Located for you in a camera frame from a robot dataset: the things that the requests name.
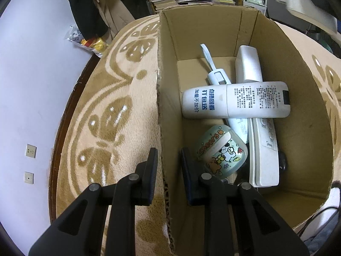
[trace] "cardboard box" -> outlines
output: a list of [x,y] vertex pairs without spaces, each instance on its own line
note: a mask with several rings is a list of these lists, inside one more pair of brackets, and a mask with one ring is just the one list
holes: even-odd
[[257,49],[264,81],[289,87],[291,113],[274,119],[279,148],[288,169],[279,187],[264,198],[292,227],[308,219],[327,199],[333,143],[325,103],[311,71],[283,31],[258,10],[221,5],[168,8],[160,14],[159,124],[171,248],[177,255],[202,255],[204,207],[187,205],[179,152],[191,147],[221,119],[188,120],[181,115],[186,89],[207,85],[205,43],[217,68],[235,82],[240,45]]

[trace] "brown baseboard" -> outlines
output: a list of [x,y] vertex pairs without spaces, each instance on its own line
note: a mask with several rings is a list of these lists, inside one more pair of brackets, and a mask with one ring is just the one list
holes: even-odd
[[52,223],[56,219],[56,193],[57,193],[57,178],[59,171],[59,164],[61,153],[66,137],[66,133],[68,131],[71,118],[76,109],[77,103],[83,90],[85,88],[86,83],[88,82],[90,75],[95,69],[98,61],[100,59],[93,54],[85,68],[83,69],[81,76],[79,77],[73,91],[69,97],[68,103],[66,104],[65,111],[63,113],[62,119],[60,121],[60,125],[58,128],[55,145],[53,147],[52,159],[51,159],[51,170],[50,177],[48,182],[48,206],[49,206],[49,214],[50,214],[50,222]]

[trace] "wall socket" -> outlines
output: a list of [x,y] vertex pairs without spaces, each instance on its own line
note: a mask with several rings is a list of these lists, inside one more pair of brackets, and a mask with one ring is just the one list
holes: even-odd
[[23,176],[23,181],[27,184],[33,184],[34,174],[31,172],[25,172]]
[[31,144],[27,144],[25,155],[27,157],[35,158],[36,151],[37,151],[37,147],[35,147],[35,146],[31,145]]

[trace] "cord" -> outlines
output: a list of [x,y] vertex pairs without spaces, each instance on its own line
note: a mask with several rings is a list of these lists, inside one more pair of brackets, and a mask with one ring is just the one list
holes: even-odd
[[333,218],[341,209],[341,187],[340,186],[337,186],[337,188],[339,189],[340,191],[340,202],[339,202],[339,207],[336,207],[336,206],[330,206],[330,207],[327,207],[327,208],[324,208],[323,210],[321,210],[320,212],[318,212],[316,215],[310,217],[306,224],[303,226],[303,228],[301,230],[299,230],[299,232],[297,233],[297,235],[299,237],[302,236],[302,234],[304,233],[304,231],[306,230],[306,228],[309,226],[309,224],[315,219],[317,218],[320,214],[322,214],[324,211],[326,210],[330,210],[330,209],[334,209],[336,210],[335,213],[333,213],[333,215],[331,216],[331,218]]

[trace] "white wall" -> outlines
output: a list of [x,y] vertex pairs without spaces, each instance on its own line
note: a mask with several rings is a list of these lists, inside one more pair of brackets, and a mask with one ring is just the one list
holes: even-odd
[[[68,0],[11,0],[0,18],[0,221],[26,255],[50,224],[51,152],[91,56],[64,40],[72,24]],[[27,143],[37,146],[35,159],[25,156]]]

